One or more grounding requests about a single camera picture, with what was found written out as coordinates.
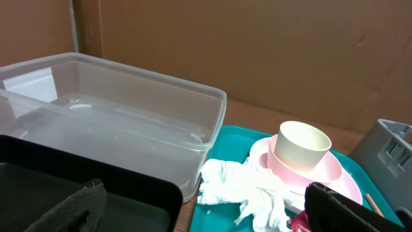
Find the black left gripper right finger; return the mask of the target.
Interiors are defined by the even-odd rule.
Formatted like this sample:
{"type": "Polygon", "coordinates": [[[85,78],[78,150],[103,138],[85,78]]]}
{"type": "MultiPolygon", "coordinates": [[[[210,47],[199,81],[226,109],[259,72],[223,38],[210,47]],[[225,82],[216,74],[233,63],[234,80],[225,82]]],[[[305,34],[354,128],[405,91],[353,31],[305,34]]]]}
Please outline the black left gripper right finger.
{"type": "Polygon", "coordinates": [[[406,232],[406,228],[318,182],[306,188],[304,197],[304,208],[312,231],[406,232]]]}

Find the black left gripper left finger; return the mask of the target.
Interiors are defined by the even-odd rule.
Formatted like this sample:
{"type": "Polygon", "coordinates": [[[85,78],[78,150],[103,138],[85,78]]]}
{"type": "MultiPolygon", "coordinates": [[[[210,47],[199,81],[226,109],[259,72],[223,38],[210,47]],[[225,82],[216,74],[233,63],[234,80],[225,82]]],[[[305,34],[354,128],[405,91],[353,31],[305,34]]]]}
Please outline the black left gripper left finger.
{"type": "Polygon", "coordinates": [[[93,179],[32,222],[29,232],[94,232],[104,216],[107,193],[100,179],[93,179]]]}

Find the red snack wrapper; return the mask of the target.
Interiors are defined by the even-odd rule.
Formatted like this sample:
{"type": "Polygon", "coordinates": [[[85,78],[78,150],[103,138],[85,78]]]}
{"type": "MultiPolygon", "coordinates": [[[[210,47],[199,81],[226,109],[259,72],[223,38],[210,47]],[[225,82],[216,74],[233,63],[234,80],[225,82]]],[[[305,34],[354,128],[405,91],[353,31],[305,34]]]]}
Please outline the red snack wrapper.
{"type": "Polygon", "coordinates": [[[298,215],[290,217],[289,224],[292,232],[312,232],[306,211],[302,211],[298,215]]]}

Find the wooden chopstick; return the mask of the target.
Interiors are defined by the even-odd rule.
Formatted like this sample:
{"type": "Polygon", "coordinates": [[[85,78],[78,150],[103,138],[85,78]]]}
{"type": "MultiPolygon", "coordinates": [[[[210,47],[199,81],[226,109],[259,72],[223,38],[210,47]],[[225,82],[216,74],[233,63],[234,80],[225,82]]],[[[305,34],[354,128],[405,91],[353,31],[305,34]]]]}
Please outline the wooden chopstick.
{"type": "Polygon", "coordinates": [[[371,197],[371,195],[369,193],[365,194],[365,198],[368,201],[368,204],[371,206],[372,210],[376,214],[384,217],[384,215],[382,214],[382,211],[379,209],[378,205],[375,203],[374,199],[371,197]]]}

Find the white napkin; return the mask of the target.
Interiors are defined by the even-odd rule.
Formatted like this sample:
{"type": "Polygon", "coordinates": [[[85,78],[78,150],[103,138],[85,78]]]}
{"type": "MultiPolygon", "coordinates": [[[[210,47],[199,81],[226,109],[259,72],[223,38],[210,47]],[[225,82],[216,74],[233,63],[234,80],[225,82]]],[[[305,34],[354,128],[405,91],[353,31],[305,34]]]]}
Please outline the white napkin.
{"type": "Polygon", "coordinates": [[[201,169],[203,182],[197,203],[239,203],[238,226],[252,215],[254,231],[290,231],[286,206],[293,203],[289,187],[271,170],[244,163],[209,159],[201,169]]]}

